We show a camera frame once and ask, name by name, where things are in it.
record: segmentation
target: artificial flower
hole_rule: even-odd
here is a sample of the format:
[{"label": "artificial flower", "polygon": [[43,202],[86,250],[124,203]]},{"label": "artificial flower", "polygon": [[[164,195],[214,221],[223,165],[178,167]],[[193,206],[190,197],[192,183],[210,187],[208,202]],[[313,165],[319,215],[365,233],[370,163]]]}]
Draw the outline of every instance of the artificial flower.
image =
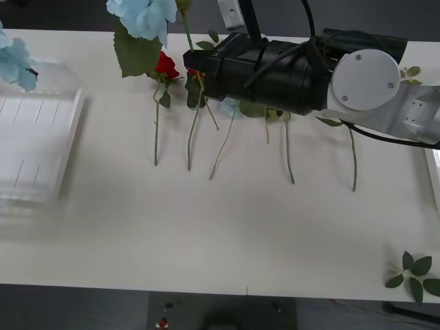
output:
[{"label": "artificial flower", "polygon": [[0,78],[9,84],[18,84],[26,91],[36,87],[37,73],[30,67],[25,43],[18,38],[9,39],[0,22]]},{"label": "artificial flower", "polygon": [[178,77],[179,75],[179,72],[176,71],[175,67],[176,64],[174,63],[172,58],[168,57],[167,55],[165,55],[163,51],[161,51],[159,61],[157,62],[154,71],[156,71],[159,74],[166,74],[165,79],[172,80]]},{"label": "artificial flower", "polygon": [[230,117],[232,117],[236,111],[235,116],[237,117],[240,113],[239,103],[239,101],[232,98],[225,98],[223,101],[218,102],[217,109],[226,112]]},{"label": "artificial flower", "polygon": [[177,5],[175,0],[108,0],[107,10],[120,17],[131,36],[148,40],[157,36],[166,47],[167,21],[176,22]]}]

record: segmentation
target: dark floor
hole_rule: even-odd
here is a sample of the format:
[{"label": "dark floor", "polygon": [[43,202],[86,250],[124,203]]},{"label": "dark floor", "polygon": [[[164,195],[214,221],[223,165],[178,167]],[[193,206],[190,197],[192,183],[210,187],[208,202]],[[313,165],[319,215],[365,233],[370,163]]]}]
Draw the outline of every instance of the dark floor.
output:
[{"label": "dark floor", "polygon": [[[169,302],[173,307],[164,312]],[[383,312],[381,302],[344,302],[392,316]],[[243,306],[251,308],[246,311]],[[212,314],[205,318],[206,312],[236,307],[241,309],[238,317],[242,330],[404,330],[414,329],[414,325],[403,322],[416,322],[401,316],[392,316],[400,323],[391,322],[369,312],[334,305],[327,299],[0,285],[1,330],[154,330],[163,316],[168,318],[170,330],[214,329],[203,326],[207,320],[214,320]],[[440,315],[438,305],[425,304],[423,310]],[[254,324],[247,327],[245,319],[254,320]],[[420,329],[440,329],[436,324],[424,324]]]}]

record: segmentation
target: black cable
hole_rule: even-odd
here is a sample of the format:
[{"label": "black cable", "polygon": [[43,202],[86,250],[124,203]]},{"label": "black cable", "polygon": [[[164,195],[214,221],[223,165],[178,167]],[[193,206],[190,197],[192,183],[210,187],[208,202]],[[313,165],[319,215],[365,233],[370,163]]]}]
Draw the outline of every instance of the black cable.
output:
[{"label": "black cable", "polygon": [[355,132],[365,135],[368,138],[372,138],[375,140],[383,141],[383,142],[389,142],[394,144],[401,144],[403,146],[416,146],[418,148],[425,148],[425,149],[434,149],[434,150],[440,150],[440,146],[437,146],[435,144],[427,144],[423,142],[413,142],[413,141],[405,141],[405,140],[398,140],[398,139],[391,139],[389,137],[384,137],[376,134],[372,134],[369,132],[366,132],[362,129],[357,128],[355,125],[351,124],[350,122],[345,122],[344,120],[341,120],[341,123],[343,123],[345,126],[347,126],[349,129],[353,129]]},{"label": "black cable", "polygon": [[279,54],[276,58],[271,60],[264,67],[261,67],[260,69],[256,70],[254,72],[254,74],[252,74],[250,76],[250,78],[245,81],[245,83],[243,84],[243,87],[248,88],[258,78],[260,78],[263,74],[265,74],[267,70],[269,70],[271,67],[273,67],[275,64],[277,64],[279,61],[283,60],[284,58],[288,57],[289,55],[292,55],[292,54],[295,54],[296,52],[299,52],[301,50],[301,48],[304,47],[306,44],[307,44],[307,41],[305,41],[304,43],[300,43],[298,45],[295,45],[293,47],[290,47],[285,52]]},{"label": "black cable", "polygon": [[372,34],[363,32],[363,31],[357,31],[357,30],[349,30],[349,31],[341,31],[335,34],[332,34],[331,36],[329,36],[327,39],[324,40],[323,44],[324,44],[324,48],[322,49],[322,57],[324,58],[324,60],[330,65],[333,66],[333,63],[329,62],[329,59],[327,58],[327,46],[329,44],[329,41],[334,40],[337,36],[343,35],[343,34],[361,34],[363,36],[366,36],[368,38],[370,38],[371,40],[375,41],[378,45],[379,48],[381,50],[383,50],[384,52],[390,54],[389,49],[387,48],[387,46],[380,41],[380,39],[376,38],[375,36],[373,36]]},{"label": "black cable", "polygon": [[311,9],[309,6],[309,3],[307,0],[301,0],[302,5],[304,6],[305,13],[307,14],[307,20],[309,21],[309,27],[310,27],[310,36],[315,36],[315,23],[314,23],[314,17],[311,14]]}]

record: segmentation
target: green leaf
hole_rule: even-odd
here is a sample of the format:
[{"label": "green leaf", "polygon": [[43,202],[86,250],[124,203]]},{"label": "green leaf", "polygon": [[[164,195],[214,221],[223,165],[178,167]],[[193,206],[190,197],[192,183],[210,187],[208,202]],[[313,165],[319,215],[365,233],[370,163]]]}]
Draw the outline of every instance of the green leaf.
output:
[{"label": "green leaf", "polygon": [[341,123],[341,122],[335,122],[334,120],[331,120],[331,119],[319,118],[319,117],[316,117],[316,118],[319,119],[319,120],[320,120],[321,122],[323,122],[324,124],[329,125],[329,126],[331,126],[331,127],[338,127],[338,126],[343,125],[343,123]]},{"label": "green leaf", "polygon": [[213,50],[214,45],[210,43],[209,41],[199,41],[196,43],[197,46],[199,46],[203,50]]},{"label": "green leaf", "polygon": [[407,251],[404,252],[404,255],[401,258],[401,266],[404,270],[409,270],[414,265],[414,258]]},{"label": "green leaf", "polygon": [[415,302],[421,305],[424,300],[424,289],[417,278],[410,278],[410,289]]},{"label": "green leaf", "polygon": [[279,113],[279,110],[267,108],[266,109],[266,120],[268,122],[276,122],[278,119],[281,118],[283,115],[283,112],[281,111],[281,114]]},{"label": "green leaf", "polygon": [[[200,94],[200,82],[198,79],[193,79],[194,74],[187,74],[185,88],[188,91],[188,97],[186,98],[186,106],[190,109],[197,108],[197,103],[199,102]],[[206,106],[205,98],[201,98],[200,107]]]},{"label": "green leaf", "polygon": [[133,38],[121,22],[118,22],[114,36],[114,47],[122,70],[122,77],[125,78],[154,71],[162,44],[158,38],[151,41],[144,38]]},{"label": "green leaf", "polygon": [[440,297],[440,280],[436,278],[427,278],[423,281],[423,287],[433,296]]},{"label": "green leaf", "polygon": [[214,41],[215,43],[219,42],[219,35],[214,30],[208,30],[209,37]]},{"label": "green leaf", "polygon": [[403,281],[404,281],[404,276],[402,274],[400,274],[400,275],[397,275],[396,277],[390,278],[386,282],[385,287],[388,287],[390,289],[394,289],[395,287],[399,287]]},{"label": "green leaf", "polygon": [[163,107],[165,107],[167,109],[170,109],[170,107],[171,107],[171,97],[170,97],[170,94],[168,93],[167,90],[164,92],[164,95],[162,95],[162,97],[160,98],[159,103]]},{"label": "green leaf", "polygon": [[406,71],[406,73],[408,74],[408,76],[410,76],[410,77],[414,77],[414,76],[416,76],[417,74],[420,73],[420,67],[410,67],[410,68]]},{"label": "green leaf", "polygon": [[424,276],[426,275],[432,266],[432,257],[425,256],[419,260],[417,260],[414,265],[411,267],[411,272],[415,276]]},{"label": "green leaf", "polygon": [[249,118],[261,118],[265,115],[265,107],[251,102],[240,101],[240,112]]}]

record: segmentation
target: white table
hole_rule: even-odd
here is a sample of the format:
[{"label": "white table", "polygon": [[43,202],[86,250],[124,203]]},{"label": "white table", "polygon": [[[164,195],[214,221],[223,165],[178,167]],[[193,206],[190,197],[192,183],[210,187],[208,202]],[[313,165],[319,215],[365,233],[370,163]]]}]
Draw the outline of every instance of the white table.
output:
[{"label": "white table", "polygon": [[[440,223],[422,149],[355,134],[352,193],[348,130],[293,116],[292,186],[282,123],[269,125],[268,146],[263,121],[240,118],[209,181],[230,119],[217,111],[217,132],[201,112],[189,173],[194,112],[173,87],[155,168],[153,81],[121,79],[112,33],[8,34],[33,56],[65,61],[89,98],[59,205],[18,219],[2,209],[0,283],[410,300],[403,288],[384,287],[388,264],[404,250],[433,255],[440,276]],[[170,35],[168,44],[186,75],[186,37]],[[439,55],[440,44],[411,43],[405,61],[436,66]]]}]

